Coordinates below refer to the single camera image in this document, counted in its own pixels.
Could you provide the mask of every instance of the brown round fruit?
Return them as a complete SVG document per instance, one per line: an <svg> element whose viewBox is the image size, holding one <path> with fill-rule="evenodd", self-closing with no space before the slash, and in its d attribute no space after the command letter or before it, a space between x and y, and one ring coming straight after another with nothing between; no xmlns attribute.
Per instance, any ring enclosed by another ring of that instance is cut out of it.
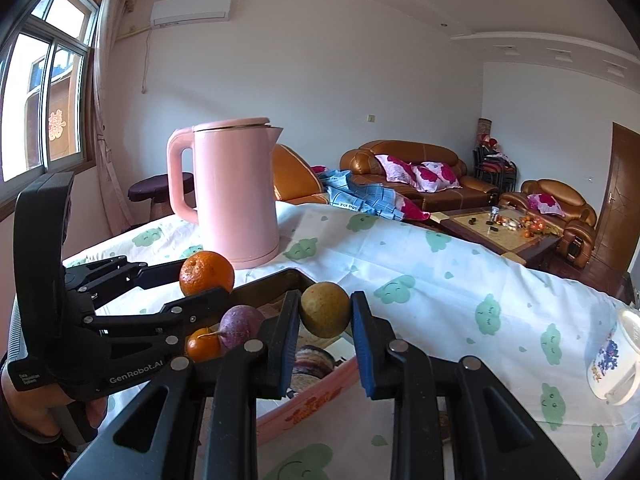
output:
<svg viewBox="0 0 640 480"><path fill-rule="evenodd" d="M196 330L187 339L187 355L195 363L215 359L221 353L220 339L208 328Z"/></svg>
<svg viewBox="0 0 640 480"><path fill-rule="evenodd" d="M335 283L315 283L302 293L300 319L317 337L339 336L351 320L349 296Z"/></svg>
<svg viewBox="0 0 640 480"><path fill-rule="evenodd" d="M234 288L236 274L221 254L200 251L189 256L180 269L180 290L185 296L221 286L228 292Z"/></svg>

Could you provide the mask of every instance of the stool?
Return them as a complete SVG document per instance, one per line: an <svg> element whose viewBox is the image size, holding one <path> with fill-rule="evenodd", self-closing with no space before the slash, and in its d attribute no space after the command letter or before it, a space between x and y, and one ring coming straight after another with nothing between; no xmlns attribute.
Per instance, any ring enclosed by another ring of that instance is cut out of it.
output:
<svg viewBox="0 0 640 480"><path fill-rule="evenodd" d="M193 191L193 173L182 174L182 185L185 195ZM150 222L174 214L169 203L169 178L166 174L152 176L135 183L129 188L127 196L132 202L151 199Z"/></svg>

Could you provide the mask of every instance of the purple stool cushion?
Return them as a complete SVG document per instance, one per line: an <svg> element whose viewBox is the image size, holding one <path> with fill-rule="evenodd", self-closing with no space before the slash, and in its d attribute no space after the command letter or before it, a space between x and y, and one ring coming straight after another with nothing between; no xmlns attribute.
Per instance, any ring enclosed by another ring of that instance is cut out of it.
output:
<svg viewBox="0 0 640 480"><path fill-rule="evenodd" d="M184 186L185 194L193 191L193 173L182 174L182 185ZM162 174L136 182L129 188L127 195L132 202L142 202L150 198L153 199L154 202L168 202L169 178L166 174Z"/></svg>

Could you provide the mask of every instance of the wooden floor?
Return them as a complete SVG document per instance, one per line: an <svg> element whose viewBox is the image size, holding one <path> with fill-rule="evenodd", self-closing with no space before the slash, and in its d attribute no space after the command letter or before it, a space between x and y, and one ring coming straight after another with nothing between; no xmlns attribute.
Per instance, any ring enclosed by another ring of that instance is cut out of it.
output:
<svg viewBox="0 0 640 480"><path fill-rule="evenodd" d="M553 254L540 270L560 278L584 283L626 304L630 304L634 300L633 287L628 272L620 273L612 270L596 258L592 258L583 270L578 270L559 254Z"/></svg>

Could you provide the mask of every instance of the window frame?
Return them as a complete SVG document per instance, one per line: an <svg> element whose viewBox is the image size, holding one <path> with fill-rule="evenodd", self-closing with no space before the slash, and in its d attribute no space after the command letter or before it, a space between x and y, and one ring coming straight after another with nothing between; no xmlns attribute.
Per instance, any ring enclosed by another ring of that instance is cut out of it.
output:
<svg viewBox="0 0 640 480"><path fill-rule="evenodd" d="M54 0L49 0L46 5L43 16L46 18ZM39 149L40 149L40 165L31 168L11 179L7 182L2 177L2 167L0 163L0 221L9 216L15 209L15 200L18 194L27 187L36 178L45 173L57 173L59 171L73 171L81 173L95 166L95 157L93 153L93 143L88 138L86 126L88 123L88 113L91 108L91 99L88 92L91 91L90 70L93 59L93 41L95 29L97 28L98 10L101 0L80 0L83 4L89 4L93 11L86 26L84 37L81 40L73 38L66 32L47 23L45 20L29 14L18 31L15 33L13 40L8 46L0 52L0 124L2 120L2 108L4 105L4 90L6 88L7 74L11 65L12 54L19 34L25 34L36 40L49 43L47 49L46 63L43 71L43 78L40 83L40 97L38 100L38 126L39 126ZM62 156L57 160L50 160L49 155L49 94L52 81L52 71L54 58L57 51L62 48L69 53L79 57L81 63L79 67L79 78L76 83L76 93L69 96L76 102L74 120L78 152ZM2 146L2 135L0 134L0 149Z"/></svg>

